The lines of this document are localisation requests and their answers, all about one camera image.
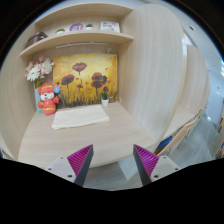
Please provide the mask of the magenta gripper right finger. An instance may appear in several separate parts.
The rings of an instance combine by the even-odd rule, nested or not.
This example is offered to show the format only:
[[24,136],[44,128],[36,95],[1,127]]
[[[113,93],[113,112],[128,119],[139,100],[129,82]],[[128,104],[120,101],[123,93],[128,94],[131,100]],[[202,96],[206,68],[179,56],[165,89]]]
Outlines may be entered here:
[[180,170],[169,157],[157,156],[138,145],[133,146],[133,156],[143,185]]

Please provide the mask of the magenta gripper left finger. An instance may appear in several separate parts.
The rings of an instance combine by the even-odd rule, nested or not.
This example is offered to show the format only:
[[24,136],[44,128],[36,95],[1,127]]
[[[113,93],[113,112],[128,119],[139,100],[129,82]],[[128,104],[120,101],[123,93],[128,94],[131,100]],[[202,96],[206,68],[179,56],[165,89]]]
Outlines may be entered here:
[[85,182],[93,154],[93,146],[89,145],[68,157],[59,156],[45,170],[76,185],[82,186]]

